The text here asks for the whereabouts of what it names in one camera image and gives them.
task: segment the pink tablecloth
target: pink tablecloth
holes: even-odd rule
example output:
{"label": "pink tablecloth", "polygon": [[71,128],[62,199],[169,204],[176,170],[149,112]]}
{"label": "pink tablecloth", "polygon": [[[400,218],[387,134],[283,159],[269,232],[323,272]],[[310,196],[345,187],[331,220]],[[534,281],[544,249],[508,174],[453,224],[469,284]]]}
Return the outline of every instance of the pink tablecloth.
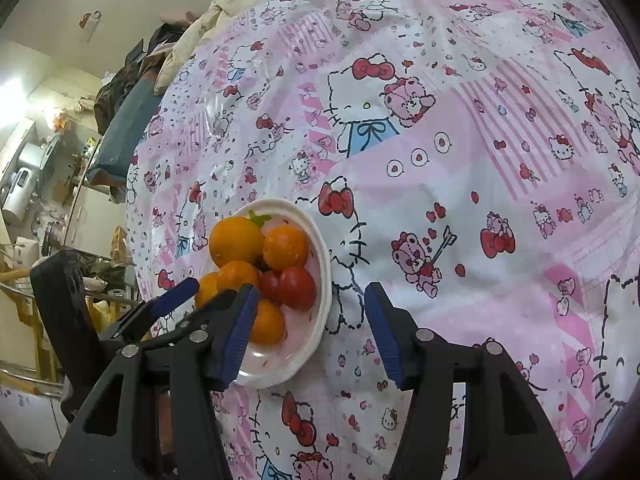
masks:
{"label": "pink tablecloth", "polygon": [[580,469],[640,372],[638,81],[597,0],[270,0],[199,46],[129,171],[144,296],[212,270],[211,227],[257,198],[332,252],[318,352],[214,396],[234,477],[385,477],[410,394],[364,317],[374,280],[451,342],[502,342]]}

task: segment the orange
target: orange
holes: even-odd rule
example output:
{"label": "orange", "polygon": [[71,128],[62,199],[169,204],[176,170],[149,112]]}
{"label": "orange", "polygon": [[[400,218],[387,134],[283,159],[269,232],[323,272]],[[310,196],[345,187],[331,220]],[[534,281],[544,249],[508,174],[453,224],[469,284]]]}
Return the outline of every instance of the orange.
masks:
{"label": "orange", "polygon": [[274,227],[264,237],[262,257],[271,269],[303,267],[308,253],[306,235],[300,229],[290,225]]}
{"label": "orange", "polygon": [[196,310],[218,295],[218,273],[210,272],[199,279],[200,290],[196,294]]}
{"label": "orange", "polygon": [[229,262],[218,271],[218,290],[240,290],[245,283],[258,287],[258,271],[252,264],[242,261]]}
{"label": "orange", "polygon": [[269,300],[258,301],[258,315],[255,317],[249,341],[258,345],[275,345],[284,335],[284,316],[280,307]]}
{"label": "orange", "polygon": [[209,254],[220,269],[234,260],[254,264],[262,256],[263,241],[260,229],[251,220],[229,217],[213,226]]}

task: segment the hello kitty tablecloth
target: hello kitty tablecloth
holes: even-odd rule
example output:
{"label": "hello kitty tablecloth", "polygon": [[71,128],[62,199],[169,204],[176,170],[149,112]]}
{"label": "hello kitty tablecloth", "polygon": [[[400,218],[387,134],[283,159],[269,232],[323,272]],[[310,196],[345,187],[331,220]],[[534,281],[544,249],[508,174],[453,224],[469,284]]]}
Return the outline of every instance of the hello kitty tablecloth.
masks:
{"label": "hello kitty tablecloth", "polygon": [[[410,392],[372,281],[451,342],[500,341],[580,469],[640,374],[639,81],[597,0],[270,0],[201,44],[129,170],[144,297],[213,270],[210,229],[258,198],[305,209],[332,258],[310,361],[212,396],[234,477],[385,478]],[[464,407],[456,386],[443,478]]]}

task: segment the cabinet door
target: cabinet door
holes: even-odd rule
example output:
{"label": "cabinet door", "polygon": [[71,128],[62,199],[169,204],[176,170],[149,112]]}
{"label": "cabinet door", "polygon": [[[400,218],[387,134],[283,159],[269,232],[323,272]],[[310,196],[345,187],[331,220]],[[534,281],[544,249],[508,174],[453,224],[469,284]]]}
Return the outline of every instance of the cabinet door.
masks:
{"label": "cabinet door", "polygon": [[78,201],[66,229],[67,247],[111,257],[111,239],[119,225],[126,228],[125,204],[110,202],[109,195],[80,186]]}

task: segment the fruit plate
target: fruit plate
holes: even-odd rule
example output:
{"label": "fruit plate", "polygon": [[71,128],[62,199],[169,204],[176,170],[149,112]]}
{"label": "fruit plate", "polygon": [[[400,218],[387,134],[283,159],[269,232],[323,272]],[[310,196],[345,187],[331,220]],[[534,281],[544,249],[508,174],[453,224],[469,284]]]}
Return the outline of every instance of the fruit plate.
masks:
{"label": "fruit plate", "polygon": [[249,342],[236,383],[253,388],[269,388],[292,378],[313,355],[324,333],[331,308],[331,265],[329,251],[315,222],[291,202],[276,198],[256,200],[240,208],[234,216],[271,216],[262,226],[266,234],[278,225],[289,224],[306,233],[309,256],[305,269],[316,282],[316,300],[308,312],[301,313],[281,306],[285,335],[276,346],[259,346]]}

